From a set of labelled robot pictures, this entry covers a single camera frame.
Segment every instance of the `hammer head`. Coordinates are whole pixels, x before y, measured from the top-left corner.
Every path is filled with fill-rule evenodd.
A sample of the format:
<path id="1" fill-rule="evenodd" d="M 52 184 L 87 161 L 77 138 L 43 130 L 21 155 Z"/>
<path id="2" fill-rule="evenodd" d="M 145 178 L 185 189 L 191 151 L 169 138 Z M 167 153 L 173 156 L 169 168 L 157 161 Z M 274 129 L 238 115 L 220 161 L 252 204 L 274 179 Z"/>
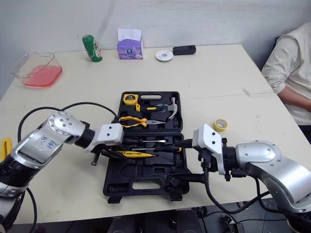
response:
<path id="1" fill-rule="evenodd" d="M 178 105 L 175 103 L 175 97 L 172 97 L 171 101 L 172 101 L 172 104 L 167 106 L 168 111 L 173 111 L 173 113 L 168 118 L 169 120 L 172 120 L 175 117 L 177 113 L 177 109 L 178 109 Z"/>

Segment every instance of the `purple tissue box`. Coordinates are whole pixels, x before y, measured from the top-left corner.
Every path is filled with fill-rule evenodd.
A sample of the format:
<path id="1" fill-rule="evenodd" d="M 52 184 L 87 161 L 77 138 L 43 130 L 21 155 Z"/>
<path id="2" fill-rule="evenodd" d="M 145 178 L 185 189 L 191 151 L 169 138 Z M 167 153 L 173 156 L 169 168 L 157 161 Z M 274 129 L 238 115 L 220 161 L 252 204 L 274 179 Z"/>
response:
<path id="1" fill-rule="evenodd" d="M 141 31 L 137 29 L 121 29 L 125 30 L 127 35 L 122 35 L 122 31 L 118 29 L 118 45 L 117 45 L 117 50 L 120 59 L 143 59 L 143 44 L 142 44 L 142 38 L 141 38 Z M 136 30 L 140 31 L 140 36 L 139 34 L 135 34 L 132 38 L 131 37 L 131 30 Z"/>

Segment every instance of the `green can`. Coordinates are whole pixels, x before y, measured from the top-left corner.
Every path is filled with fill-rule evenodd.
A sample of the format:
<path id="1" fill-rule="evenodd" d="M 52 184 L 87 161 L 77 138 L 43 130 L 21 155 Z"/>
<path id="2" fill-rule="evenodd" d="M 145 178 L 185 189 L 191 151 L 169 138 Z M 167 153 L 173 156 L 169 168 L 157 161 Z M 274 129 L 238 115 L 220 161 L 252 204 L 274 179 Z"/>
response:
<path id="1" fill-rule="evenodd" d="M 82 42 L 92 62 L 100 62 L 103 59 L 101 49 L 92 35 L 84 35 Z"/>

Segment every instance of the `pliers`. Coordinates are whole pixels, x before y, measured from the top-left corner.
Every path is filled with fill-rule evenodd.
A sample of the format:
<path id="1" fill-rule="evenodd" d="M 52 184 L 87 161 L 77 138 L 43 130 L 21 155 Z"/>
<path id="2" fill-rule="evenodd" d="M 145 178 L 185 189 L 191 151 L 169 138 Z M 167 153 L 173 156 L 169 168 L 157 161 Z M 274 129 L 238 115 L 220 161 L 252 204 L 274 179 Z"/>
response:
<path id="1" fill-rule="evenodd" d="M 147 125 L 156 125 L 156 124 L 165 124 L 165 121 L 158 121 L 158 120 L 147 120 L 146 118 L 139 119 L 137 117 L 133 116 L 123 116 L 120 118 L 121 121 L 126 121 L 126 120 L 134 120 L 137 121 L 137 124 L 134 125 L 122 125 L 124 128 L 132 128 L 136 126 L 143 126 L 144 128 L 147 127 Z"/>

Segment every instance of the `black toolbox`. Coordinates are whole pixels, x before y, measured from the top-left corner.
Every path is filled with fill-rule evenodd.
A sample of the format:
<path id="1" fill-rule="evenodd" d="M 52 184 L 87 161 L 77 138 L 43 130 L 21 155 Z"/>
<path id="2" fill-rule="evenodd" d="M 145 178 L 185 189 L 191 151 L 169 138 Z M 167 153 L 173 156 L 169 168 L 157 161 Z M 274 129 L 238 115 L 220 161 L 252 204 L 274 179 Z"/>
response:
<path id="1" fill-rule="evenodd" d="M 123 97 L 126 94 L 138 95 L 138 103 L 141 107 L 163 106 L 165 111 L 142 113 L 136 111 L 134 105 L 126 105 Z M 173 119 L 168 118 L 173 111 L 168 111 L 167 105 L 172 104 L 172 97 L 177 104 L 177 112 Z M 131 148 L 153 148 L 154 146 L 172 145 L 184 139 L 181 134 L 183 121 L 180 109 L 180 97 L 178 92 L 124 92 L 121 97 L 118 117 L 138 117 L 148 120 L 166 121 L 165 124 L 137 126 L 134 128 L 124 128 L 124 138 L 142 140 L 165 140 L 161 142 L 144 142 L 134 145 L 127 145 L 127 150 Z M 136 121 L 125 121 L 121 124 L 133 125 Z M 187 169 L 186 153 L 180 152 L 154 152 L 153 150 L 139 151 L 156 155 L 150 158 L 135 159 L 113 159 L 109 158 L 106 178 L 104 182 L 104 195 L 109 196 L 108 203 L 119 203 L 123 196 L 138 195 L 168 195 L 171 200 L 182 200 L 182 194 L 189 192 L 189 182 L 182 181 L 174 185 L 169 173 Z M 159 188 L 134 189 L 136 182 L 155 183 Z"/>

